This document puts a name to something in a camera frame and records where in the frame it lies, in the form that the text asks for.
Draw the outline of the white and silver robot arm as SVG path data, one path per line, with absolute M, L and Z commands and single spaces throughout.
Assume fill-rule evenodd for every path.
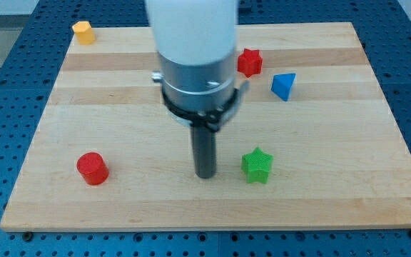
M 191 127 L 220 130 L 240 103 L 235 89 L 237 0 L 146 0 L 166 108 Z

